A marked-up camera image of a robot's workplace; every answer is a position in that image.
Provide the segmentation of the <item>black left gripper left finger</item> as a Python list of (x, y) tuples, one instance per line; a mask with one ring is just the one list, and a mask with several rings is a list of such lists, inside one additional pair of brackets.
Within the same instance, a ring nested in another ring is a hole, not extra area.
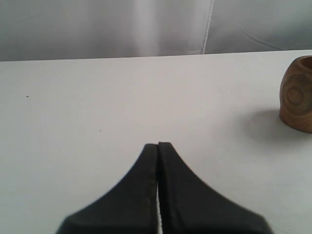
[(129, 172), (107, 194), (69, 215), (59, 234), (156, 234), (157, 145), (144, 145)]

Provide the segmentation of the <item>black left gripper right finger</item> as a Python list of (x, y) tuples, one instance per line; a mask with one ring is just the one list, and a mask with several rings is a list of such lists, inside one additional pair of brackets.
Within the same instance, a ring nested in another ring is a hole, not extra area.
[(264, 217), (203, 182), (169, 142), (158, 144), (158, 199), (165, 234), (271, 234)]

